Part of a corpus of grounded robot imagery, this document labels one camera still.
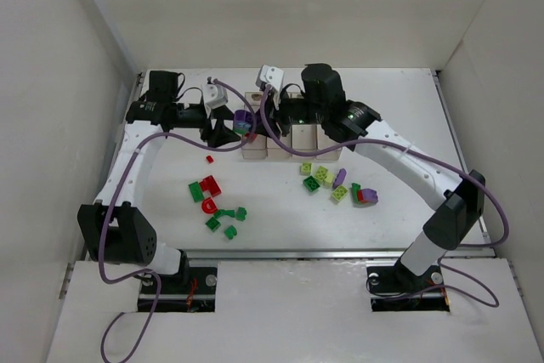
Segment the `lime lego brick centre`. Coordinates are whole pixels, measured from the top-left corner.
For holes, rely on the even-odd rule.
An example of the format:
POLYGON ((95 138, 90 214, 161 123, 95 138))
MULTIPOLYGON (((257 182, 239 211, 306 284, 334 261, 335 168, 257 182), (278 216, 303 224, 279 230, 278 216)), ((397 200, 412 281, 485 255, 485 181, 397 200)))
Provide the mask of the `lime lego brick centre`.
POLYGON ((320 185, 326 188, 331 188, 334 180, 334 175, 326 167, 319 166, 314 173, 314 178, 320 185))

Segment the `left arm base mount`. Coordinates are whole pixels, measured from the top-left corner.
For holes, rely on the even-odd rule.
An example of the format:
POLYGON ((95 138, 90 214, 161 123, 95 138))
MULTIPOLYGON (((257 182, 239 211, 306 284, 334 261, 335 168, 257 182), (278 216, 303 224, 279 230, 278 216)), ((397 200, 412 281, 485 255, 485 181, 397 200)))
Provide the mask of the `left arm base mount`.
POLYGON ((190 264, 183 277, 163 275, 156 313, 212 313, 216 307, 218 266, 190 264))

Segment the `red large lego brick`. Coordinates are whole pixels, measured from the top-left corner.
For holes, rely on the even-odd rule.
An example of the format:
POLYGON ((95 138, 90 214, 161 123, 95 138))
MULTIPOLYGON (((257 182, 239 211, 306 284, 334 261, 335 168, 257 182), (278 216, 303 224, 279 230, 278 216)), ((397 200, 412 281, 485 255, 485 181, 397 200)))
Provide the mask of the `red large lego brick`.
POLYGON ((217 180, 209 175, 199 182, 200 188, 203 192, 207 192, 211 197, 219 196, 222 190, 217 180))

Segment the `lime lego brick lower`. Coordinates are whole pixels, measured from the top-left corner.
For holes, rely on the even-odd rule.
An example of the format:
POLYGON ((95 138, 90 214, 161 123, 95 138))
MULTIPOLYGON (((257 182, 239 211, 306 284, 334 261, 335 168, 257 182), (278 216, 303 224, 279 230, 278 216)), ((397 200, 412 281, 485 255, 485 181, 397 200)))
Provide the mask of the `lime lego brick lower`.
POLYGON ((331 198, 334 202, 339 203, 348 195, 348 193, 349 190, 345 186, 340 184, 332 191, 331 198))

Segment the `red arch lego brick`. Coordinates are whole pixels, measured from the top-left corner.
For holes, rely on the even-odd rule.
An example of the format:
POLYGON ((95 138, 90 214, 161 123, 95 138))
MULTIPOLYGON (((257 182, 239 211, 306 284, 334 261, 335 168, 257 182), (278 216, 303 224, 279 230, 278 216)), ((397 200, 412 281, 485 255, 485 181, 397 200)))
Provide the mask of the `red arch lego brick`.
POLYGON ((201 203, 201 210, 205 214, 213 215, 218 211, 218 207, 212 197, 207 197, 201 203))

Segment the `lime lego brick left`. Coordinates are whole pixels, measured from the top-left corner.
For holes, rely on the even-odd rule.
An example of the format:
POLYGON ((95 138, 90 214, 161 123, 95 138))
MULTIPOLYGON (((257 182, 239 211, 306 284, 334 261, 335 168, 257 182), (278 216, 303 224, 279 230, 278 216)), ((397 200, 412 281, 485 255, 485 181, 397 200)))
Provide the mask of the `lime lego brick left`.
POLYGON ((312 163, 302 162, 299 168, 299 172, 303 176, 309 176, 312 173, 312 163))

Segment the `aluminium table edge rail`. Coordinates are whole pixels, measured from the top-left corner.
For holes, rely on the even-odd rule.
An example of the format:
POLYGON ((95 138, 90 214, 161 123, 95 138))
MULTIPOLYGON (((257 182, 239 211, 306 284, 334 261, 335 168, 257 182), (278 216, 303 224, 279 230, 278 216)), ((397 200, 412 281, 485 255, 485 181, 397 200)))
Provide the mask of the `aluminium table edge rail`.
MULTIPOLYGON (((116 106, 114 109, 113 124, 111 125, 110 131, 106 138, 105 153, 103 155, 99 176, 93 184, 94 192, 92 198, 94 198, 102 189, 107 179, 107 176, 109 175, 111 166, 113 165, 119 146, 121 145, 120 140, 122 137, 120 136, 120 134, 122 132, 124 118, 128 106, 134 100, 134 98, 139 95, 144 78, 145 73, 141 70, 137 70, 135 76, 133 77, 131 86, 123 86, 119 91, 118 97, 116 99, 116 106)), ((59 290, 58 300, 64 300, 67 296, 68 288, 71 282, 71 276, 73 274, 76 261, 85 260, 88 255, 88 249, 81 230, 78 229, 77 233, 78 235, 76 236, 77 242, 75 247, 75 257, 66 265, 62 285, 59 290)))

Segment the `green small lego brick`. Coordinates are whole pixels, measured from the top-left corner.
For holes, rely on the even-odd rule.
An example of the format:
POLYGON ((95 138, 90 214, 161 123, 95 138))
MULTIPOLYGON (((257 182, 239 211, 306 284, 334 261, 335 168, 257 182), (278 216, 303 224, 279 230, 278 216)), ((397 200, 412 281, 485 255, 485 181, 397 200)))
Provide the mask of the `green small lego brick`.
POLYGON ((235 218, 238 221, 245 221, 247 218, 247 210, 244 207, 238 207, 235 212, 235 218))

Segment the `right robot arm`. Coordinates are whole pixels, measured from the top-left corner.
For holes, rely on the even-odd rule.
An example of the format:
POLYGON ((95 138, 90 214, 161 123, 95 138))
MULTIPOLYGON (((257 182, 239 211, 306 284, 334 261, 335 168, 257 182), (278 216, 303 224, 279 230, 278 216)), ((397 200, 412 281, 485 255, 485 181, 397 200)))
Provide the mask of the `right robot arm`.
POLYGON ((298 99, 287 96, 282 70, 274 68, 264 78, 263 89, 272 105, 263 116, 275 123, 275 135, 286 134, 295 124, 319 124, 328 138, 388 170, 433 210, 422 232, 395 263, 397 281, 404 287, 415 286, 440 257, 460 246, 484 210, 485 178, 480 173, 462 177, 426 159, 377 111, 348 99, 339 73, 328 64, 305 66, 298 99))

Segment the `green arch lego piece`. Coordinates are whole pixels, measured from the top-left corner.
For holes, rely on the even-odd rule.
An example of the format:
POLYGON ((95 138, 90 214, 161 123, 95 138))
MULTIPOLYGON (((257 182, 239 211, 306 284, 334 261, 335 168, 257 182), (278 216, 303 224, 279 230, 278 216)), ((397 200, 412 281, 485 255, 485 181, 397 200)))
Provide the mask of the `green arch lego piece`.
POLYGON ((227 210, 227 209, 219 209, 215 214, 213 214, 214 218, 221 218, 224 216, 229 216, 231 218, 235 217, 235 210, 227 210))

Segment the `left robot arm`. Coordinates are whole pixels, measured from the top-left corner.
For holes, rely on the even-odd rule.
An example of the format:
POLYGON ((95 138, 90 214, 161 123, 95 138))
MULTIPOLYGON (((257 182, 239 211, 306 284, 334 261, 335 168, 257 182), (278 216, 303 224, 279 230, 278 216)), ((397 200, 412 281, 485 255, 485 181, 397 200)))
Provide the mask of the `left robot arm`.
POLYGON ((78 210, 86 248, 101 272, 106 264, 139 266, 145 274, 184 272, 184 252, 159 241, 140 210, 156 156, 175 129, 199 130, 212 151, 229 151, 240 138, 224 125, 234 116, 225 87, 208 81, 199 88, 198 103, 183 104, 183 84, 176 72, 150 72, 148 89, 127 110, 121 147, 104 187, 78 210))

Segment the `green square lego plate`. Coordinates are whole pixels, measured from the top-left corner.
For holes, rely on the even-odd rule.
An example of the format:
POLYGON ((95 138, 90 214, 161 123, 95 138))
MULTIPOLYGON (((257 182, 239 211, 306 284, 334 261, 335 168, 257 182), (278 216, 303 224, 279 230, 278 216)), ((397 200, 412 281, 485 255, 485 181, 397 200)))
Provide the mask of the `green square lego plate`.
POLYGON ((217 218, 211 217, 210 219, 208 219, 208 221, 206 221, 206 226, 211 232, 214 232, 221 226, 221 223, 218 221, 217 218))

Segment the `green flat lego plate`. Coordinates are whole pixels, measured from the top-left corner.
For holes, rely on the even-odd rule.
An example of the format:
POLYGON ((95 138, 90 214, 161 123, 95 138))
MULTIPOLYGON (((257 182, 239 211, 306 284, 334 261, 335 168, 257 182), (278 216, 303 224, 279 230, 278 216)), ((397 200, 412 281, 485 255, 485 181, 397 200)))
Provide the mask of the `green flat lego plate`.
POLYGON ((198 182, 193 182, 189 184, 188 188, 194 202, 201 202, 205 200, 203 190, 201 189, 201 186, 198 182))

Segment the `purple lego brick right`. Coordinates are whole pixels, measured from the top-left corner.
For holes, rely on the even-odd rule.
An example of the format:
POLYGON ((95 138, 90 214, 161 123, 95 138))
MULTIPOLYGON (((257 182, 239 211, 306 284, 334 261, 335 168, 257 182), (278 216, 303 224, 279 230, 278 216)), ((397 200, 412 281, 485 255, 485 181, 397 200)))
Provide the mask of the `purple lego brick right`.
POLYGON ((370 203, 375 204, 379 202, 378 194, 375 190, 369 189, 369 188, 365 188, 362 190, 365 192, 365 197, 368 200, 367 203, 362 203, 362 204, 370 204, 370 203))

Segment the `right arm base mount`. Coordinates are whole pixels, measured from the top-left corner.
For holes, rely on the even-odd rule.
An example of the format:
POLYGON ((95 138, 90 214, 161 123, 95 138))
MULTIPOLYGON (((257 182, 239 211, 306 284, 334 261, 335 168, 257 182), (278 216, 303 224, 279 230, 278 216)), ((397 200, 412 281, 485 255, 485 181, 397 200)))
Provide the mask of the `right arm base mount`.
POLYGON ((438 265, 431 265, 421 276, 413 275, 400 263, 372 265, 366 268, 366 274, 373 312, 450 311, 438 265))

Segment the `lime lego brick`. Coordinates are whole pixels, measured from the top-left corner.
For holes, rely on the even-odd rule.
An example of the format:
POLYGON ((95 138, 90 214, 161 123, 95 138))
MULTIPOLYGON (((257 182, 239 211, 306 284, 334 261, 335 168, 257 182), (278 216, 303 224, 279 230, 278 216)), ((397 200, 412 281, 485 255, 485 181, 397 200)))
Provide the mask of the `lime lego brick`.
POLYGON ((340 184, 332 191, 331 198, 334 202, 339 203, 348 195, 348 193, 349 190, 345 186, 340 184))
POLYGON ((334 180, 334 175, 326 167, 319 166, 314 173, 314 178, 320 185, 326 188, 331 188, 334 180))
POLYGON ((309 176, 312 173, 312 163, 302 162, 299 168, 299 172, 303 176, 309 176))

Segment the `purple slanted lego piece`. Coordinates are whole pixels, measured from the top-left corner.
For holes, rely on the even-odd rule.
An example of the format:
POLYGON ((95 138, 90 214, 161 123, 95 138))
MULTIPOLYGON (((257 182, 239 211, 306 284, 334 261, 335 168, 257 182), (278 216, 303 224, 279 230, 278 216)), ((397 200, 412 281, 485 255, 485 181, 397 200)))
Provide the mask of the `purple slanted lego piece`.
POLYGON ((347 176, 347 171, 345 168, 341 168, 338 172, 337 172, 337 175, 335 176, 334 180, 333 180, 333 183, 332 183, 332 188, 333 189, 336 189, 338 186, 342 185, 345 178, 347 176))

